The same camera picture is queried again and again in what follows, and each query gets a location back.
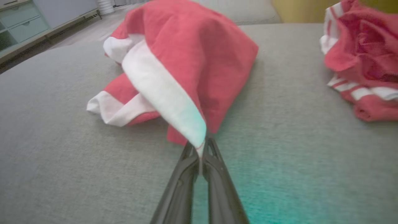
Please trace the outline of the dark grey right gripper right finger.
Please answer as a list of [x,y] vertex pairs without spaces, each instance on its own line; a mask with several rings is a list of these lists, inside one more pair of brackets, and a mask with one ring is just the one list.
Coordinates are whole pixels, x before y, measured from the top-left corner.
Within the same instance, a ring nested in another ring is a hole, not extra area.
[[203,176],[208,182],[210,224],[249,224],[233,180],[215,139],[206,139],[203,153]]

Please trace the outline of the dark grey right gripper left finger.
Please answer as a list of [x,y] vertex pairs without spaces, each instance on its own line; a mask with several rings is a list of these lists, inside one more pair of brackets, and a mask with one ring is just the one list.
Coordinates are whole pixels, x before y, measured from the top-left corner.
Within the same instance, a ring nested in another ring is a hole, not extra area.
[[199,156],[188,142],[173,170],[151,224],[190,224],[194,184],[199,173]]

